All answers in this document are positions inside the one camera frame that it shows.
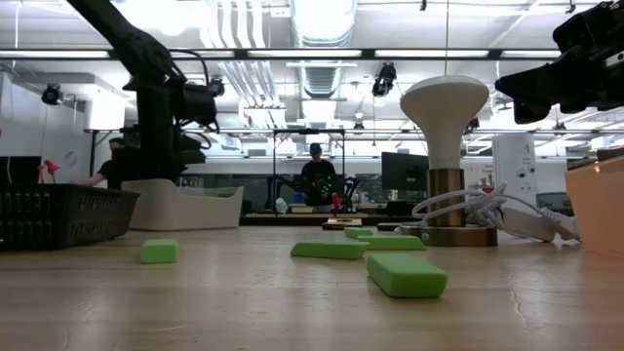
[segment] green block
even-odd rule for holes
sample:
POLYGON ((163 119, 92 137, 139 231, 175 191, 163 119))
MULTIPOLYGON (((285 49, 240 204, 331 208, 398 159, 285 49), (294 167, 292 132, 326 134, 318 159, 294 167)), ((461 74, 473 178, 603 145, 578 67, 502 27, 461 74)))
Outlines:
POLYGON ((372 236, 372 230, 367 228, 344 228, 344 234, 347 238, 358 239, 359 236, 369 235, 372 236))
POLYGON ((357 259, 362 257, 369 243, 310 241, 296 243, 292 256, 357 259))
POLYGON ((371 254, 367 270, 391 297, 440 297, 449 279, 444 270, 407 253, 371 254))
POLYGON ((366 235, 358 240, 370 243, 368 250, 426 250, 420 239, 411 235, 366 235))
POLYGON ((141 263, 172 263, 177 261, 177 242, 174 239, 152 239, 140 248, 141 263))

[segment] lamp shade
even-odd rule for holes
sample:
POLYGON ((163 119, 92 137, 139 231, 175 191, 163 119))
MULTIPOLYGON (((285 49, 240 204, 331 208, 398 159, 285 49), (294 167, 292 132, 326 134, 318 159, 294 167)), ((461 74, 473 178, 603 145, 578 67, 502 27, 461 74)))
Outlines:
POLYGON ((43 163, 46 165, 46 168, 48 169, 48 174, 50 175, 53 175, 56 171, 60 170, 60 166, 50 160, 46 160, 43 163))
POLYGON ((401 109, 424 133, 429 169, 458 169, 461 136, 488 101, 488 87, 465 76, 425 79, 401 97, 401 109))

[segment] wooden tabletop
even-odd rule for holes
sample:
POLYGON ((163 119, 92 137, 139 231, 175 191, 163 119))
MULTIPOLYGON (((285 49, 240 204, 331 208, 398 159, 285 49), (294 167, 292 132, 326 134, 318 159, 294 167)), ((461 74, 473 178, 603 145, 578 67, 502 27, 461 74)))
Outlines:
POLYGON ((2 350, 624 349, 624 261, 578 245, 414 253, 449 273, 440 299, 393 299, 365 261, 292 258, 319 228, 129 233, 88 247, 0 254, 2 350), (179 262, 141 265, 176 238, 179 262))

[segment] black wire basket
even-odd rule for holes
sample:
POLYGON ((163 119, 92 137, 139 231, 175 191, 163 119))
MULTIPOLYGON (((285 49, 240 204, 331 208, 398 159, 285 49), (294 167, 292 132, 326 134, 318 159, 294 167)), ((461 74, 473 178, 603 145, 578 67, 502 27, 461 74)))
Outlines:
POLYGON ((70 184, 0 186, 0 249, 54 250, 126 234, 138 194, 70 184))

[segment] ceiling light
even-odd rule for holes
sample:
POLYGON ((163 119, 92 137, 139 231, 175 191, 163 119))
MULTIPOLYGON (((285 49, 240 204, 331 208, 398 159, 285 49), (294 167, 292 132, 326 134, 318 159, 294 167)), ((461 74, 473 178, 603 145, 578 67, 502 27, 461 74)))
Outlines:
POLYGON ((107 51, 71 51, 71 50, 3 50, 2 59, 109 59, 107 51))
POLYGON ((270 129, 221 129, 226 134, 273 134, 270 129))
MULTIPOLYGON (((202 58, 234 58, 234 52, 231 50, 194 50, 202 58)), ((197 57, 186 53, 171 53, 174 59, 197 59, 197 57)))
POLYGON ((288 68, 354 68, 355 62, 286 62, 288 68))
POLYGON ((521 58, 545 58, 556 59, 562 53, 556 50, 519 50, 519 51, 503 51, 502 56, 508 59, 521 59, 521 58))
POLYGON ((488 50, 375 50, 376 58, 484 58, 488 50))
POLYGON ((248 55, 250 58, 359 58, 362 50, 250 50, 248 55))

